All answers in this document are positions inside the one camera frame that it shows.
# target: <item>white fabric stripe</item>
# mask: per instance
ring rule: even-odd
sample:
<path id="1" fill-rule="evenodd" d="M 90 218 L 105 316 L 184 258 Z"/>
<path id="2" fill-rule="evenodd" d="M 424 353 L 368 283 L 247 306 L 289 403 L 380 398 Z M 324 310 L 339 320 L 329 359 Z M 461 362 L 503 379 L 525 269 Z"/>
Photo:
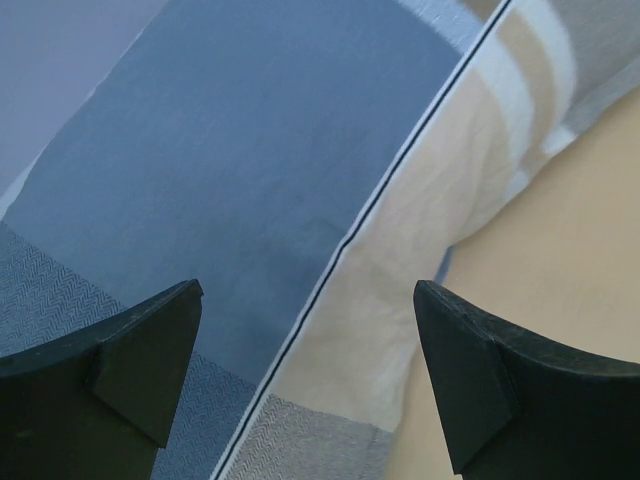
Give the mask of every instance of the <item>white fabric stripe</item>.
<path id="1" fill-rule="evenodd" d="M 9 185 L 9 188 L 7 188 L 7 190 L 0 197 L 0 220 L 4 218 L 11 204 L 15 202 L 16 198 L 18 198 L 18 195 L 20 195 L 22 187 L 24 187 L 24 182 L 27 181 L 27 177 L 31 173 L 33 166 L 36 164 L 43 151 L 44 149 L 40 150 L 40 153 L 38 153 L 36 158 L 34 158 L 33 161 L 27 166 L 27 168 L 25 168 L 20 173 L 20 175 L 18 175 L 18 177 L 13 181 L 13 183 L 11 183 L 11 185 Z"/>
<path id="2" fill-rule="evenodd" d="M 534 31 L 549 57 L 557 92 L 554 112 L 554 125 L 557 125 L 569 109 L 577 83 L 578 67 L 571 38 L 547 0 L 522 0 L 515 8 Z"/>
<path id="3" fill-rule="evenodd" d="M 475 67 L 500 104 L 515 170 L 531 145 L 535 115 L 533 97 L 518 65 L 497 35 L 487 38 Z"/>
<path id="4" fill-rule="evenodd" d="M 358 213 L 358 217 L 356 218 L 356 221 L 353 223 L 353 225 L 349 229 L 349 232 L 347 232 L 347 235 L 342 239 L 342 241 L 334 251 L 331 257 L 331 260 L 329 261 L 329 264 L 325 268 L 322 276 L 318 279 L 318 282 L 316 283 L 311 295 L 309 296 L 307 303 L 305 304 L 304 308 L 300 312 L 300 315 L 296 319 L 296 323 L 291 329 L 286 341 L 283 343 L 282 347 L 280 348 L 280 351 L 278 352 L 278 355 L 276 356 L 273 363 L 269 367 L 267 374 L 265 375 L 262 382 L 256 389 L 256 393 L 254 394 L 254 397 L 251 399 L 251 403 L 245 410 L 242 416 L 242 419 L 238 424 L 236 431 L 233 434 L 233 437 L 225 447 L 225 450 L 220 456 L 220 459 L 218 460 L 218 463 L 216 464 L 213 472 L 211 472 L 209 480 L 225 479 L 229 474 L 229 472 L 231 471 L 231 468 L 234 464 L 236 456 L 240 452 L 242 445 L 246 441 L 247 437 L 249 436 L 249 433 L 251 432 L 253 425 L 255 424 L 256 420 L 260 415 L 260 411 L 265 405 L 265 402 L 268 398 L 269 391 L 271 390 L 271 385 L 277 379 L 277 376 L 278 376 L 277 366 L 279 365 L 281 360 L 283 360 L 283 358 L 284 360 L 286 360 L 286 351 L 290 347 L 289 343 L 292 344 L 291 347 L 293 348 L 295 346 L 296 338 L 301 337 L 305 333 L 306 325 L 303 324 L 303 321 L 307 318 L 308 314 L 310 313 L 310 311 L 307 311 L 310 306 L 310 303 L 313 301 L 318 290 L 321 289 L 325 279 L 329 277 L 330 272 L 332 271 L 332 267 L 339 268 L 340 266 L 340 255 L 339 255 L 340 252 L 342 252 L 343 250 L 346 252 L 346 250 L 348 249 L 347 245 L 353 240 L 353 238 L 355 238 L 356 232 L 361 229 L 364 229 L 367 225 L 367 220 L 370 219 L 373 215 L 375 215 L 376 213 L 375 205 L 377 203 L 379 195 L 387 186 L 387 182 L 389 178 L 391 178 L 391 176 L 394 173 L 396 175 L 399 174 L 400 171 L 402 170 L 402 166 L 400 165 L 398 167 L 398 164 L 401 164 L 405 155 L 409 156 L 410 154 L 410 150 L 408 150 L 409 146 L 411 146 L 413 143 L 412 148 L 415 148 L 416 145 L 420 142 L 420 137 L 423 136 L 425 131 L 428 129 L 428 125 L 426 125 L 426 127 L 423 128 L 423 124 L 431 114 L 432 110 L 438 105 L 439 101 L 443 97 L 446 98 L 447 96 L 453 94 L 453 92 L 455 91 L 455 86 L 452 87 L 452 84 L 456 79 L 459 81 L 460 78 L 462 78 L 462 75 L 464 75 L 463 70 L 468 71 L 468 69 L 471 67 L 471 64 L 467 64 L 467 62 L 469 61 L 469 58 L 473 57 L 476 54 L 473 47 L 482 43 L 482 40 L 484 38 L 484 33 L 490 30 L 494 30 L 496 25 L 499 22 L 499 19 L 507 16 L 511 11 L 511 8 L 512 8 L 512 0 L 501 0 L 500 5 L 496 8 L 491 18 L 484 25 L 481 33 L 474 39 L 474 44 L 472 48 L 469 48 L 465 52 L 463 58 L 460 60 L 455 70 L 451 73 L 451 75 L 449 76 L 445 84 L 442 86 L 440 91 L 438 91 L 438 94 L 434 97 L 433 101 L 427 107 L 422 117 L 418 120 L 416 125 L 413 127 L 411 133 L 407 137 L 407 140 L 404 142 L 402 147 L 400 147 L 398 154 L 389 165 L 389 168 L 381 178 L 376 189 L 373 191 L 373 193 L 371 194 L 371 196 L 369 197 L 365 205 L 362 207 L 362 209 Z M 272 374 L 273 374 L 273 379 L 269 381 L 268 379 L 271 377 Z"/>
<path id="5" fill-rule="evenodd" d="M 482 22 L 457 0 L 397 0 L 465 54 L 473 45 Z"/>
<path id="6" fill-rule="evenodd" d="M 568 145 L 573 143 L 577 138 L 577 135 L 573 133 L 568 127 L 564 125 L 558 125 L 554 128 L 549 136 L 542 144 L 542 151 L 549 158 L 557 155 L 564 150 Z"/>

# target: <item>fabric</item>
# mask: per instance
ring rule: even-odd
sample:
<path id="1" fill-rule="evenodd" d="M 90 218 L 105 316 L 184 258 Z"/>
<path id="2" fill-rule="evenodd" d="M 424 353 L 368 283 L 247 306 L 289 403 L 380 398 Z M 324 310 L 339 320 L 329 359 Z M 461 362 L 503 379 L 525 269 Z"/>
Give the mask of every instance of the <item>fabric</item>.
<path id="1" fill-rule="evenodd" d="M 636 90 L 489 225 L 456 245 L 445 286 L 553 340 L 640 362 L 640 223 L 629 208 L 640 202 L 639 123 Z M 427 367 L 417 353 L 386 478 L 454 480 Z"/>
<path id="2" fill-rule="evenodd" d="M 575 138 L 569 23 L 546 0 L 474 15 L 170 0 L 7 182 L 2 353 L 196 277 L 154 479 L 381 478 L 415 281 Z"/>

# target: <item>textured fabric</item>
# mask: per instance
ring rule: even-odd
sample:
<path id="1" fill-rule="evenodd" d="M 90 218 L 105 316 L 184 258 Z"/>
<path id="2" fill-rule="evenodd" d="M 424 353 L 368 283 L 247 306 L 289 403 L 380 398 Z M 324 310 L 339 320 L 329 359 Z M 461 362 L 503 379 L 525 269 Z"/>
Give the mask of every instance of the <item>textured fabric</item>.
<path id="1" fill-rule="evenodd" d="M 380 478 L 415 281 L 575 138 L 571 28 L 549 0 L 170 0 L 3 179 L 0 348 L 197 277 L 154 480 Z"/>
<path id="2" fill-rule="evenodd" d="M 390 447 L 388 432 L 270 396 L 227 478 L 381 479 Z"/>

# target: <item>black plastic part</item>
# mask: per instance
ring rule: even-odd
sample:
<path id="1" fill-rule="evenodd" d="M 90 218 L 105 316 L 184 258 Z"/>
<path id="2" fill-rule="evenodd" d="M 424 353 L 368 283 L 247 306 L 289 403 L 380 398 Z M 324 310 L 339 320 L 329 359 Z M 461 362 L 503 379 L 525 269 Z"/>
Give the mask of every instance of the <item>black plastic part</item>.
<path id="1" fill-rule="evenodd" d="M 0 479 L 148 480 L 166 446 L 202 290 L 182 282 L 0 359 Z"/>
<path id="2" fill-rule="evenodd" d="M 640 365 L 583 352 L 419 282 L 420 341 L 465 480 L 640 477 Z"/>

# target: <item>beige fabric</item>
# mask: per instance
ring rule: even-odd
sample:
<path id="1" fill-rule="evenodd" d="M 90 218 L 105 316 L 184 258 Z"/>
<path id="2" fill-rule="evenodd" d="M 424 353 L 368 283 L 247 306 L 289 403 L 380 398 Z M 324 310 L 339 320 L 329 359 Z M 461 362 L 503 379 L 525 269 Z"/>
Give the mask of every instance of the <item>beige fabric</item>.
<path id="1" fill-rule="evenodd" d="M 507 17 L 498 35 L 511 51 L 515 62 L 524 73 L 529 92 L 534 100 L 534 120 L 531 129 L 531 146 L 522 160 L 522 168 L 528 178 L 533 178 L 535 165 L 540 158 L 540 145 L 555 126 L 556 95 L 554 72 L 550 57 L 540 43 L 540 38 L 518 10 Z"/>
<path id="2" fill-rule="evenodd" d="M 511 174 L 507 145 L 495 97 L 472 70 L 345 252 L 273 394 L 383 430 L 396 427 L 418 341 L 413 283 L 435 275 L 483 182 L 491 193 L 504 191 Z"/>
<path id="3" fill-rule="evenodd" d="M 640 91 L 457 247 L 447 286 L 555 340 L 640 362 L 639 124 Z M 419 356 L 387 478 L 455 478 Z"/>
<path id="4" fill-rule="evenodd" d="M 500 0 L 462 0 L 462 3 L 469 7 L 481 20 L 488 20 L 496 7 L 500 4 Z"/>

